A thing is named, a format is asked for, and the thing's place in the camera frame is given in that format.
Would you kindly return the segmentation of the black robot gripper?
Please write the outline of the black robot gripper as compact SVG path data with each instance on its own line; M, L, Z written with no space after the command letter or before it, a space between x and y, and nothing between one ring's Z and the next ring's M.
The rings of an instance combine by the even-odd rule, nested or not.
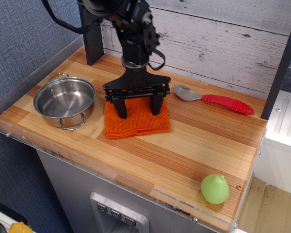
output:
M170 93L170 77L151 74L146 67L126 68L124 74L105 83L106 101L112 102L121 119L127 118L125 99L150 97L150 108L154 116L161 111L164 97Z

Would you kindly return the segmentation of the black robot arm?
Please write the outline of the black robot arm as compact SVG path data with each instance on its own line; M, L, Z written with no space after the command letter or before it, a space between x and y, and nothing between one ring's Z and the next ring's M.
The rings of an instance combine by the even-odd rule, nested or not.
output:
M156 48L160 35L153 25L149 4L145 0L82 0L80 4L99 19L112 23L122 47L121 63L125 72L103 85L106 101L114 105L120 118L126 119L127 99L149 97L151 112L158 115L170 92L171 79L146 69L151 55L166 59Z

